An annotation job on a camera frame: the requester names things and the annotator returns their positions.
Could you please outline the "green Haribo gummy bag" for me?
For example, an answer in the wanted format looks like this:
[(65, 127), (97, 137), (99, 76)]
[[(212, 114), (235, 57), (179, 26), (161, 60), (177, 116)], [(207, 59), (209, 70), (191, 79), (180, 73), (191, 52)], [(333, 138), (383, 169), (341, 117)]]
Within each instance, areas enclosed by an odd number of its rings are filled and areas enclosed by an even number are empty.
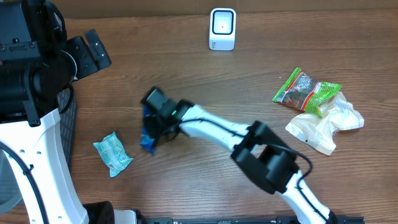
[(337, 94), (341, 87), (337, 83), (320, 82), (297, 67), (280, 87), (272, 101), (322, 118), (320, 105)]

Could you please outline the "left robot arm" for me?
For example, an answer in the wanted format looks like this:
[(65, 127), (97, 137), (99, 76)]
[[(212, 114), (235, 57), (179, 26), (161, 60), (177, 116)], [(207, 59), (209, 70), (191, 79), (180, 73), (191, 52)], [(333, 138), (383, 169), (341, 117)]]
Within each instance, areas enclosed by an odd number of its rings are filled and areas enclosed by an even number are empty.
[(94, 30), (68, 38), (50, 1), (1, 4), (1, 150), (31, 223), (136, 223), (109, 201), (80, 202), (62, 147), (58, 94), (111, 65)]

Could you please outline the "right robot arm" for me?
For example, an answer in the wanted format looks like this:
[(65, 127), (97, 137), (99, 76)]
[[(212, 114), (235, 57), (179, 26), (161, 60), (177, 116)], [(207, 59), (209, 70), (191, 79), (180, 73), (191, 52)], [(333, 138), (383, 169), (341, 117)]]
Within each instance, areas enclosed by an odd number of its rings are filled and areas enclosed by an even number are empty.
[(337, 216), (312, 193), (296, 163), (308, 157), (291, 149), (266, 124), (251, 125), (222, 119), (187, 100), (174, 101), (152, 87), (143, 97), (144, 129), (149, 149), (161, 138), (183, 133), (231, 151), (230, 157), (246, 177), (263, 191), (279, 194), (294, 211), (299, 223), (337, 223)]

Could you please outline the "beige pastry snack bag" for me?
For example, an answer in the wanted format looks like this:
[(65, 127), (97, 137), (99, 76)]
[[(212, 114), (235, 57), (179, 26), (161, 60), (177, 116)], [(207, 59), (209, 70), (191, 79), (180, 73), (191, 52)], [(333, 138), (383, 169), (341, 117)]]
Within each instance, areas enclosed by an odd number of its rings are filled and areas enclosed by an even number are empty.
[(304, 112), (294, 117), (285, 129), (298, 140), (329, 156), (336, 148), (333, 135), (363, 127), (364, 118), (340, 91), (322, 103), (320, 110), (322, 118)]

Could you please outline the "teal snack packet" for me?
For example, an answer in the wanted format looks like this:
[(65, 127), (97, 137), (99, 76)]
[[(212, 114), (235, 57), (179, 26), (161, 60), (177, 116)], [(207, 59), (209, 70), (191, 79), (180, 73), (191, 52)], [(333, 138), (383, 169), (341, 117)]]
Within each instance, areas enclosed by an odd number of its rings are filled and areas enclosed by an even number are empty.
[(133, 158), (126, 154), (124, 146), (115, 132), (104, 137), (101, 142), (94, 142), (93, 146), (109, 168), (111, 178), (116, 177), (133, 161)]

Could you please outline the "blue Oreo packet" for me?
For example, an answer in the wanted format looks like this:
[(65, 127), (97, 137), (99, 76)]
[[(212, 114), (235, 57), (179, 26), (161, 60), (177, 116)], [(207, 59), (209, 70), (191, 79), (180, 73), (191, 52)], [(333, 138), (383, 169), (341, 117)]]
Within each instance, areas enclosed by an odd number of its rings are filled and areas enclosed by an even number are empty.
[(143, 106), (143, 119), (142, 119), (143, 124), (142, 124), (142, 129), (141, 129), (140, 145), (147, 152), (154, 155), (155, 154), (155, 139), (150, 137), (149, 129), (147, 127), (149, 125), (150, 116), (152, 116), (152, 113), (150, 112), (149, 108), (147, 106)]

